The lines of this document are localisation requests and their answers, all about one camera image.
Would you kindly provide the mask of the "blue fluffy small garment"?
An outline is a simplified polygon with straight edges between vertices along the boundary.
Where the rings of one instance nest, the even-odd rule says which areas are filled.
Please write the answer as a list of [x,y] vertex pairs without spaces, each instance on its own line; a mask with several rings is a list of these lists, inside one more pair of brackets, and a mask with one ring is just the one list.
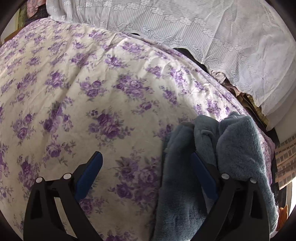
[[166,137],[153,240],[269,240],[277,222],[250,116],[200,115]]

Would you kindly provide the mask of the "brick pattern fabric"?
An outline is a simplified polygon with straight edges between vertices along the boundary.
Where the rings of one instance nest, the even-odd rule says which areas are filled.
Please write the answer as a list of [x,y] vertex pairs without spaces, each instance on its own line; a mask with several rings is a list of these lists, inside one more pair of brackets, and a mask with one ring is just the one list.
[[295,178],[295,144],[296,137],[293,135],[279,144],[275,149],[275,159],[277,166],[275,181],[278,183],[279,190],[290,184],[290,182]]

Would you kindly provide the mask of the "purple floral bed sheet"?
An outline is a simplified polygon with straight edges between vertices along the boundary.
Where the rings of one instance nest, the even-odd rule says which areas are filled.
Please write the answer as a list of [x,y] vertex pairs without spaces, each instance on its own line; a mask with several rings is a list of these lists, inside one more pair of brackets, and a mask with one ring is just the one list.
[[136,36],[37,20],[1,46],[1,213],[23,238],[32,186],[103,165],[79,201],[101,240],[153,240],[166,138],[205,115],[248,115],[179,52]]

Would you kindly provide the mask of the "white lace cover cloth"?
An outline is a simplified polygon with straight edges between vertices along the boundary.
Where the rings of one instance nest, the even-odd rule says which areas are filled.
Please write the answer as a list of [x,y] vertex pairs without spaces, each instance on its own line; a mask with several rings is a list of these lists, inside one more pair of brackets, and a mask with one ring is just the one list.
[[47,1],[54,20],[137,33],[223,72],[265,116],[295,100],[295,39],[266,1]]

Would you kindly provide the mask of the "pink floral cloth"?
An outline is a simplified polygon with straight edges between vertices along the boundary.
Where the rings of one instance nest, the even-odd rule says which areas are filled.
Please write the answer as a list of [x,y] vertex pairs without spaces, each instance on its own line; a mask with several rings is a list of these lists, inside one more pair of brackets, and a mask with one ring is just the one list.
[[31,18],[37,13],[38,8],[46,4],[46,0],[28,0],[27,1],[27,17]]

